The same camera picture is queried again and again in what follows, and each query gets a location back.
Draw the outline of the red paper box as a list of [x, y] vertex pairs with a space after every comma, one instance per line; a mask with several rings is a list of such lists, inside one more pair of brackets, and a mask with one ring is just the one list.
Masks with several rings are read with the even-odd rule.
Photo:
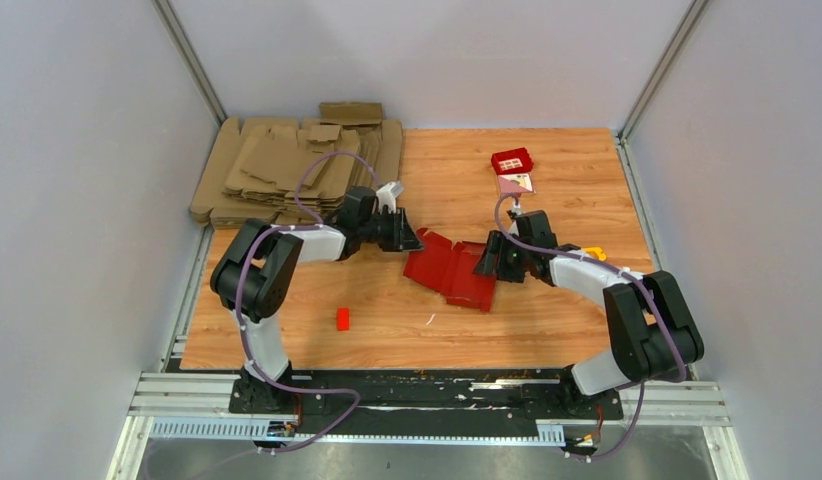
[[474, 272], [485, 245], [453, 242], [428, 228], [416, 234], [424, 249], [408, 255], [403, 275], [439, 293], [449, 305], [490, 312], [497, 280]]

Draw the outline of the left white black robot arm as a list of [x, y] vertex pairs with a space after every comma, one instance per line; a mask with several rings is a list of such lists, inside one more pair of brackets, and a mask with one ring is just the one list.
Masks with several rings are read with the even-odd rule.
[[354, 187], [327, 221], [313, 225], [275, 225], [249, 219], [218, 262], [211, 290], [236, 321], [245, 371], [259, 380], [255, 400], [270, 413], [285, 411], [293, 394], [305, 393], [282, 379], [291, 362], [283, 346], [279, 312], [296, 268], [301, 264], [340, 262], [364, 244], [384, 252], [416, 252], [424, 245], [397, 199], [398, 181], [376, 190]]

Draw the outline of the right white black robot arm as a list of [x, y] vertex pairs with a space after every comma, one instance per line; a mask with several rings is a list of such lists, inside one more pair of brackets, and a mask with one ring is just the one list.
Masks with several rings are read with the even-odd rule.
[[545, 212], [512, 214], [507, 231], [489, 232], [474, 271], [521, 283], [532, 276], [576, 293], [604, 310], [610, 346], [568, 366], [558, 403], [583, 417], [598, 394], [648, 380], [682, 381], [705, 353], [702, 336], [676, 278], [616, 267], [574, 244], [561, 244]]

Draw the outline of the clear card box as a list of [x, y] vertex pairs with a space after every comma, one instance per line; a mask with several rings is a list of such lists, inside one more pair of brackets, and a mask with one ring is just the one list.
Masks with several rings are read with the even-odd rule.
[[497, 175], [496, 182], [500, 195], [520, 196], [535, 193], [533, 181], [528, 172]]

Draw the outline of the small red block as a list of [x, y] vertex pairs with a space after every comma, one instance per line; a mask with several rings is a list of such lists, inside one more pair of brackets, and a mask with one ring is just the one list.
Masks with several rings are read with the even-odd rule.
[[338, 331], [348, 331], [351, 326], [350, 309], [341, 307], [337, 309], [336, 314], [336, 329]]

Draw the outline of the red toy brick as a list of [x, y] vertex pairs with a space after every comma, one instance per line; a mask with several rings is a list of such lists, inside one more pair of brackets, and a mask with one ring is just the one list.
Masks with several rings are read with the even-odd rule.
[[525, 147], [495, 152], [490, 161], [497, 175], [529, 173], [534, 167], [534, 161]]

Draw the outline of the yellow triangular plastic piece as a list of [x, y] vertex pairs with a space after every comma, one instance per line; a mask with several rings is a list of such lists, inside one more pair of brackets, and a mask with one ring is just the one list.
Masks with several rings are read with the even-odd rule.
[[599, 260], [599, 261], [606, 261], [608, 259], [608, 256], [607, 256], [606, 252], [601, 247], [598, 247], [598, 246], [584, 247], [583, 251], [586, 254], [588, 254], [589, 256], [591, 256], [592, 258], [594, 258], [596, 260]]

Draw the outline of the stack of flat cardboard boxes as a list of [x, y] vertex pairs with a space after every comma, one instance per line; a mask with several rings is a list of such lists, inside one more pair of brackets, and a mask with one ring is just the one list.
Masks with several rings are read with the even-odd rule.
[[326, 216], [354, 186], [400, 177], [404, 129], [378, 102], [322, 102], [316, 117], [226, 119], [189, 214], [236, 228], [248, 218], [306, 223]]

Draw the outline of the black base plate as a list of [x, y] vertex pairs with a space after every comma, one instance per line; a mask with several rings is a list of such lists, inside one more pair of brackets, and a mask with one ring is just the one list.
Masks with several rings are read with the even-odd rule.
[[329, 414], [352, 397], [375, 409], [509, 410], [525, 418], [621, 420], [622, 401], [610, 390], [583, 397], [563, 369], [321, 369], [290, 370], [279, 382], [314, 394], [273, 387], [242, 370], [234, 380], [228, 410], [237, 414]]

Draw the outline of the aluminium frame rail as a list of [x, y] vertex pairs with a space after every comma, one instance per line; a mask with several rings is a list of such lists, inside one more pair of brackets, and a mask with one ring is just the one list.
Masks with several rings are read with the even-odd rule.
[[237, 414], [228, 410], [239, 372], [144, 373], [111, 461], [108, 475], [126, 479], [140, 472], [142, 454], [153, 438], [249, 440], [260, 446], [291, 446], [308, 439], [333, 443], [431, 444], [555, 447], [562, 455], [600, 458], [606, 432], [620, 427], [624, 438], [610, 447], [612, 458], [633, 451], [633, 438], [650, 427], [701, 430], [706, 460], [721, 479], [748, 473], [728, 410], [714, 382], [650, 382], [643, 389], [618, 391], [621, 420], [532, 420], [509, 410], [361, 408], [360, 394], [328, 415], [305, 413]]

